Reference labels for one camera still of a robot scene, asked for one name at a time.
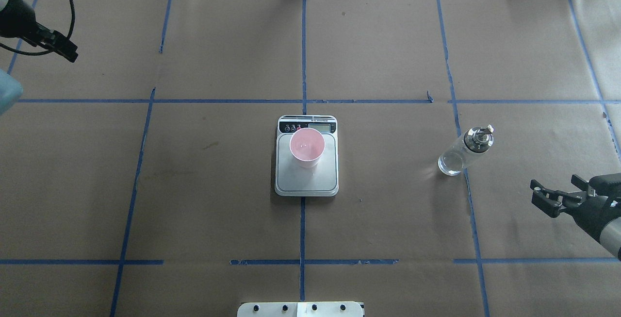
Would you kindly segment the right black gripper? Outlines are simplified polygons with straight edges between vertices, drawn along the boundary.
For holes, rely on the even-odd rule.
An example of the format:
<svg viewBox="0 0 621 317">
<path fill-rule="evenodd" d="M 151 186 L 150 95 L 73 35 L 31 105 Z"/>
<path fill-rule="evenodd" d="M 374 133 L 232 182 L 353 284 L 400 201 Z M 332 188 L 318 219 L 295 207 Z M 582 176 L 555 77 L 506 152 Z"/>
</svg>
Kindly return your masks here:
<svg viewBox="0 0 621 317">
<path fill-rule="evenodd" d="M 571 183 L 580 192 L 568 193 L 545 188 L 532 179 L 531 203 L 550 218 L 568 213 L 598 244 L 619 245 L 620 182 L 619 173 L 594 176 L 588 181 L 572 175 Z"/>
</svg>

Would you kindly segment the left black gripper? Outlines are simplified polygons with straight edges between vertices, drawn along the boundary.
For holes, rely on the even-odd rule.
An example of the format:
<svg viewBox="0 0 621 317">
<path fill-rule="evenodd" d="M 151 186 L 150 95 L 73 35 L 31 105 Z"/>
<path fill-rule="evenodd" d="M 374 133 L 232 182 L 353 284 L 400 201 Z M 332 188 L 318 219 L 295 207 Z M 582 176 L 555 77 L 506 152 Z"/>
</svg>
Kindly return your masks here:
<svg viewBox="0 0 621 317">
<path fill-rule="evenodd" d="M 33 47 L 50 49 L 71 63 L 78 58 L 78 47 L 59 31 L 38 23 L 33 8 L 23 0 L 1 0 L 0 35 L 19 38 Z"/>
</svg>

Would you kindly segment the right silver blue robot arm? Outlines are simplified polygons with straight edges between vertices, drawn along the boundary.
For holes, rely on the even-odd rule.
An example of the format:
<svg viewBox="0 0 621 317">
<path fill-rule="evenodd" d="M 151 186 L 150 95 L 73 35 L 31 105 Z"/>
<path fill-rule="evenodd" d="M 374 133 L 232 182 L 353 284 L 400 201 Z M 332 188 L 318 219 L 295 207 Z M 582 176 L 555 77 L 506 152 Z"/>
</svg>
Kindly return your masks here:
<svg viewBox="0 0 621 317">
<path fill-rule="evenodd" d="M 572 185 L 578 189 L 577 192 L 548 189 L 537 180 L 531 180 L 531 202 L 551 218 L 568 214 L 580 229 L 619 260 L 621 175 L 599 175 L 588 181 L 572 175 Z"/>
</svg>

